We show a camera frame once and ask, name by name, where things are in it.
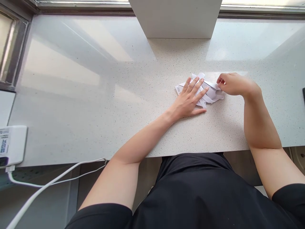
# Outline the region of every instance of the power adapter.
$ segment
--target power adapter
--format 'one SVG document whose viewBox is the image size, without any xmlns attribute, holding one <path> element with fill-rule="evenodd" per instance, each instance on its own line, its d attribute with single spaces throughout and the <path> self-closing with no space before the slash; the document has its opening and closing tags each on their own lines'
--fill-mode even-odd
<svg viewBox="0 0 305 229">
<path fill-rule="evenodd" d="M 23 161 L 27 129 L 26 126 L 0 128 L 0 168 Z"/>
</svg>

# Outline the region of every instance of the power cord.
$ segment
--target power cord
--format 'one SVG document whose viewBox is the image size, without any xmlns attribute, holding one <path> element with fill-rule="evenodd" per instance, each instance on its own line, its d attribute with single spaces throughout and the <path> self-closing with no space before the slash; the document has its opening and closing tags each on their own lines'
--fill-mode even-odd
<svg viewBox="0 0 305 229">
<path fill-rule="evenodd" d="M 96 170 L 93 170 L 93 171 L 90 171 L 88 173 L 84 173 L 78 177 L 74 177 L 74 178 L 71 178 L 71 179 L 68 179 L 68 180 L 63 180 L 63 181 L 58 181 L 56 183 L 53 183 L 51 185 L 55 185 L 55 184 L 60 184 L 60 183 L 63 183 L 63 182 L 67 182 L 67 181 L 72 181 L 72 180 L 76 180 L 76 179 L 79 179 L 87 174 L 90 174 L 90 173 L 94 173 L 96 171 L 99 171 L 100 169 L 104 168 L 106 166 L 106 162 L 105 162 L 105 165 L 103 165 L 102 167 L 99 167 L 98 169 Z M 7 172 L 8 176 L 9 176 L 9 180 L 14 183 L 14 184 L 21 184 L 21 185 L 26 185 L 26 186 L 31 186 L 31 187 L 35 187 L 35 188 L 42 188 L 44 185 L 38 185 L 38 184 L 32 184 L 32 183 L 27 183 L 27 182 L 21 182 L 21 181 L 17 181 L 13 178 L 13 172 L 12 171 L 9 171 Z"/>
<path fill-rule="evenodd" d="M 103 165 L 102 167 L 98 168 L 97 170 L 95 171 L 91 171 L 91 172 L 88 172 L 86 174 L 83 174 L 79 177 L 76 177 L 76 178 L 72 178 L 72 179 L 68 179 L 68 180 L 64 180 L 64 181 L 59 181 L 59 182 L 56 182 L 58 181 L 60 178 L 62 178 L 64 175 L 66 175 L 67 173 L 69 173 L 70 171 L 72 171 L 74 168 L 76 168 L 77 166 L 81 165 L 81 164 L 85 164 L 85 163 L 92 163 L 92 162 L 98 162 L 98 161 L 105 161 L 105 165 Z M 28 185 L 28 186 L 32 186 L 32 187 L 36 187 L 36 188 L 40 188 L 39 190 L 37 190 L 27 201 L 26 203 L 22 206 L 22 208 L 19 210 L 19 212 L 17 213 L 17 215 L 13 218 L 13 220 L 10 222 L 10 224 L 7 226 L 6 229 L 14 229 L 18 222 L 20 221 L 20 219 L 23 217 L 23 215 L 25 214 L 25 212 L 27 211 L 27 209 L 29 208 L 29 206 L 33 203 L 33 201 L 36 199 L 36 197 L 42 193 L 47 187 L 53 185 L 53 184 L 59 184 L 59 183 L 62 183 L 62 182 L 66 182 L 66 181 L 71 181 L 71 180 L 75 180 L 75 179 L 78 179 L 84 175 L 87 175 L 89 173 L 92 173 L 92 172 L 96 172 L 98 171 L 99 169 L 103 168 L 106 166 L 106 159 L 105 158 L 100 158 L 100 159 L 96 159 L 96 160 L 93 160 L 93 161 L 85 161 L 85 162 L 79 162 L 77 164 L 75 164 L 74 166 L 72 166 L 71 168 L 67 169 L 65 172 L 63 172 L 61 175 L 59 175 L 58 177 L 56 177 L 55 179 L 51 180 L 49 183 L 47 183 L 46 185 L 37 185 L 37 184 L 31 184 L 31 183 L 26 183 L 26 182 L 20 182 L 20 181 L 16 181 L 14 180 L 13 178 L 13 175 L 12 175 L 12 172 L 15 170 L 15 166 L 9 166 L 9 167 L 6 167 L 5 168 L 5 172 L 8 173 L 8 176 L 9 176 L 9 179 L 11 182 L 13 183 L 16 183 L 16 184 L 22 184 L 22 185 Z"/>
</svg>

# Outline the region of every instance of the desk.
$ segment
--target desk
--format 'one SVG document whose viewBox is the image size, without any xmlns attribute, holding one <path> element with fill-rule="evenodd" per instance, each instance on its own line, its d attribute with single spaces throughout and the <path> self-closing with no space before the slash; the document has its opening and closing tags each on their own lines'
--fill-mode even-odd
<svg viewBox="0 0 305 229">
<path fill-rule="evenodd" d="M 254 79 L 283 146 L 305 145 L 304 37 L 304 21 L 218 19 L 211 40 L 147 39 L 135 17 L 36 16 L 9 120 L 29 127 L 20 166 L 110 159 L 199 72 Z M 208 104 L 148 156 L 248 149 L 243 105 L 229 95 Z"/>
</svg>

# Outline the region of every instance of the label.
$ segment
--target label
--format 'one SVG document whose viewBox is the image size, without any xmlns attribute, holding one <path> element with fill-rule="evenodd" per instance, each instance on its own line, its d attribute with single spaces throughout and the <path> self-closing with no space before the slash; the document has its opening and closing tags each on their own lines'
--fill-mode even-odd
<svg viewBox="0 0 305 229">
<path fill-rule="evenodd" d="M 9 148 L 10 141 L 10 129 L 0 129 L 0 156 L 7 155 L 7 149 Z"/>
</svg>

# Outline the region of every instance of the glass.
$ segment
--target glass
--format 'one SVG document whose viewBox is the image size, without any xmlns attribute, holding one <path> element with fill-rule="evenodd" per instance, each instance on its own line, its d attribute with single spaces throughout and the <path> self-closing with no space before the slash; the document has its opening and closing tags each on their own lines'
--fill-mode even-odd
<svg viewBox="0 0 305 229">
<path fill-rule="evenodd" d="M 0 13 L 0 60 L 5 52 L 6 41 L 10 33 L 10 27 L 13 20 Z"/>
<path fill-rule="evenodd" d="M 286 6 L 305 8 L 304 0 L 222 0 L 222 4 L 255 5 L 255 6 Z"/>
</svg>

